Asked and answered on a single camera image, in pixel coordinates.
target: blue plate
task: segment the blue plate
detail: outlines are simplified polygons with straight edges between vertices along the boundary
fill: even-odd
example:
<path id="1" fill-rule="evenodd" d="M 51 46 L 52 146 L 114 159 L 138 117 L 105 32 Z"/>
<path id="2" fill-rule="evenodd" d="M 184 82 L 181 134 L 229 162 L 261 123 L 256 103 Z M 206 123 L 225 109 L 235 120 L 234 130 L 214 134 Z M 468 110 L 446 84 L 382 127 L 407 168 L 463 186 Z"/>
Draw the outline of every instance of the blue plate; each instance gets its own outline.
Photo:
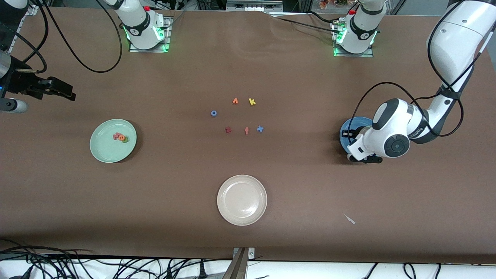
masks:
<path id="1" fill-rule="evenodd" d="M 339 130 L 339 141 L 341 142 L 341 146 L 344 148 L 346 153 L 350 153 L 348 150 L 348 145 L 350 142 L 348 141 L 348 137 L 342 137 L 342 132 L 343 130 L 348 129 L 348 125 L 350 124 L 350 119 L 346 120 L 346 122 L 341 126 L 341 129 Z M 351 128 L 352 130 L 361 127 L 361 126 L 371 126 L 372 125 L 372 119 L 367 118 L 367 117 L 362 117 L 362 116 L 356 116 L 353 118 L 353 122 L 351 123 Z"/>

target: mint green plate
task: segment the mint green plate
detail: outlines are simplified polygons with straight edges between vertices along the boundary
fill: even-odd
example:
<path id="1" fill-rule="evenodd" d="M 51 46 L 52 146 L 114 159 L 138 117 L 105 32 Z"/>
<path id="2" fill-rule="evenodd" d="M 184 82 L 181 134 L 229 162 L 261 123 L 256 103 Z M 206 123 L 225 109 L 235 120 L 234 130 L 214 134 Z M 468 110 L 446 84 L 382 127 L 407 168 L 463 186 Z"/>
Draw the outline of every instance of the mint green plate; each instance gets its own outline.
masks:
<path id="1" fill-rule="evenodd" d="M 114 139 L 115 133 L 126 136 L 128 142 Z M 93 156 L 104 163 L 115 163 L 131 154 L 136 145 L 136 130 L 123 119 L 111 119 L 100 124 L 91 135 L 90 150 Z"/>

